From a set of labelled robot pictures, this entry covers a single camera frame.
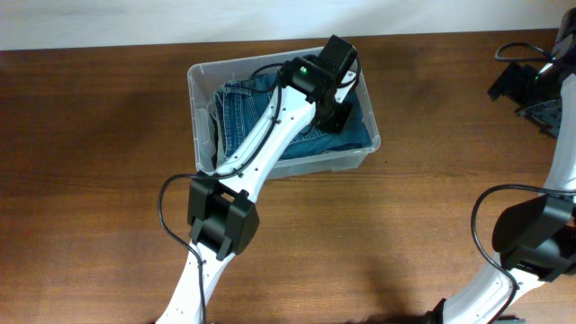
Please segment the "dark blue jeans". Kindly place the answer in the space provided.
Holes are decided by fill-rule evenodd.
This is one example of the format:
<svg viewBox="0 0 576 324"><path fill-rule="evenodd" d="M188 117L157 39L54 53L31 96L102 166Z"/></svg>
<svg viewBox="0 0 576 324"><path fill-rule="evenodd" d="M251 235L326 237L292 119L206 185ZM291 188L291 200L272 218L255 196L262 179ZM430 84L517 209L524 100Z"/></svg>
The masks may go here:
<svg viewBox="0 0 576 324"><path fill-rule="evenodd" d="M271 101L273 92L269 88L275 81L274 74L255 76L252 80L231 80L212 94L210 104L216 104L220 115L226 159L231 157L256 126ZM306 158L330 151L371 146L372 140L365 127L361 104L356 93L348 94L346 100L353 105L353 108L341 133L303 129L290 142L281 159Z"/></svg>

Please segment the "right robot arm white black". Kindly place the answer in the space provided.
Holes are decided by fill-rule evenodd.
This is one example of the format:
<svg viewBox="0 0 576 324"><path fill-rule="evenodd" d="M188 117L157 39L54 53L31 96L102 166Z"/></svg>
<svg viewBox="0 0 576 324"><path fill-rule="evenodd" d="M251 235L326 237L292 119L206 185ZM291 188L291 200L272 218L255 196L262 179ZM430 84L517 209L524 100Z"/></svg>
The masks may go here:
<svg viewBox="0 0 576 324"><path fill-rule="evenodd" d="M575 273L575 11L564 14L552 50L540 49L536 58L504 57L502 51L494 58L508 66L488 95L506 96L517 104L517 115L556 139L553 163L542 187L501 184L478 197L471 233L485 264L460 292L427 312L424 323L501 323L521 296ZM535 198L502 212L489 255L478 237L478 211L490 194L506 189Z"/></svg>

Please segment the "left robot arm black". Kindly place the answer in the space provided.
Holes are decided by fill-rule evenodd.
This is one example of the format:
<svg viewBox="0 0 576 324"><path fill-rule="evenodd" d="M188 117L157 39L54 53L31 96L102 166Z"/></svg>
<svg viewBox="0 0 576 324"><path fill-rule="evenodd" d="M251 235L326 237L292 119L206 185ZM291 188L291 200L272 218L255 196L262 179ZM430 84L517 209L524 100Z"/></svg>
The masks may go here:
<svg viewBox="0 0 576 324"><path fill-rule="evenodd" d="M164 232L187 251L183 272L160 323L204 323L225 267L255 236L257 197L289 143L304 128L339 133L350 115L347 94L361 65L356 48L333 35L317 55L278 64L271 100L239 148L214 172L186 174L189 238Z"/></svg>

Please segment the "light blue jeans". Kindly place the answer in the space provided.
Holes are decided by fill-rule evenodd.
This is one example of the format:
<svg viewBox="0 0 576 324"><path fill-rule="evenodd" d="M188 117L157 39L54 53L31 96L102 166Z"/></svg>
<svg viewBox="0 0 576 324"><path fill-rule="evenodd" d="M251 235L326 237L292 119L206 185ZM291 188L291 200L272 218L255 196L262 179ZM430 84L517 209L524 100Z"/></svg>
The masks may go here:
<svg viewBox="0 0 576 324"><path fill-rule="evenodd" d="M218 167L226 159L225 158L225 148L224 148L225 138L224 138L223 130L221 127L220 115L218 113L218 109L217 109L217 106L215 103L211 104L209 111L210 111L211 120L213 121L214 126L215 126L214 139L215 139L216 153L215 153L214 167Z"/></svg>

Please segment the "clear plastic storage bin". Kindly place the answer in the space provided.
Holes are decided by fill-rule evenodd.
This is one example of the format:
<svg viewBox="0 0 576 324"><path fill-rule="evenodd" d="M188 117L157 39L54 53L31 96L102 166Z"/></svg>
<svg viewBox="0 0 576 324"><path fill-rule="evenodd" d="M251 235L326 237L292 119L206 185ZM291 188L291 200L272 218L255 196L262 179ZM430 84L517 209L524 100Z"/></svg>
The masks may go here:
<svg viewBox="0 0 576 324"><path fill-rule="evenodd" d="M321 48L300 49L263 56L236 58L195 64L187 71L193 125L195 166L199 171L211 173L214 170L212 156L217 152L214 139L215 127L209 114L209 101L218 87L230 80L247 79L257 69L266 64L281 63L305 55L318 55ZM278 161L269 174L270 179L301 176L323 171L338 172L359 167L365 158L381 146L374 110L363 77L355 89L362 111L362 124L370 138L365 148L347 151L331 151L317 156Z"/></svg>

